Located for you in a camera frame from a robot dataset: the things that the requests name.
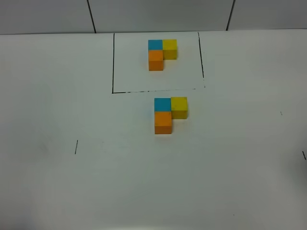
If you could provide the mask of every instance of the marked square area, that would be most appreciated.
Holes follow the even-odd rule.
[[[148,40],[176,39],[177,60],[163,71],[148,70]],[[203,88],[197,32],[115,34],[114,92]]]

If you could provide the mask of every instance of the white table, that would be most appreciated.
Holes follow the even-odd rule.
[[[112,94],[113,34],[0,36],[1,228],[306,229],[306,41],[200,32],[196,87],[166,90],[161,73]],[[154,135],[154,97],[170,96],[189,117]]]

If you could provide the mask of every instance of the white surface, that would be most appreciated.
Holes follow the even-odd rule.
[[[306,31],[201,33],[206,88],[125,94],[112,38],[0,36],[2,229],[306,229]]]
[[[1,0],[0,34],[94,33],[86,0]]]
[[[236,0],[229,30],[307,28],[305,0]]]
[[[233,0],[90,0],[97,32],[225,30]]]
[[[178,59],[148,70],[148,40],[177,39]],[[203,88],[197,32],[115,34],[114,92]]]

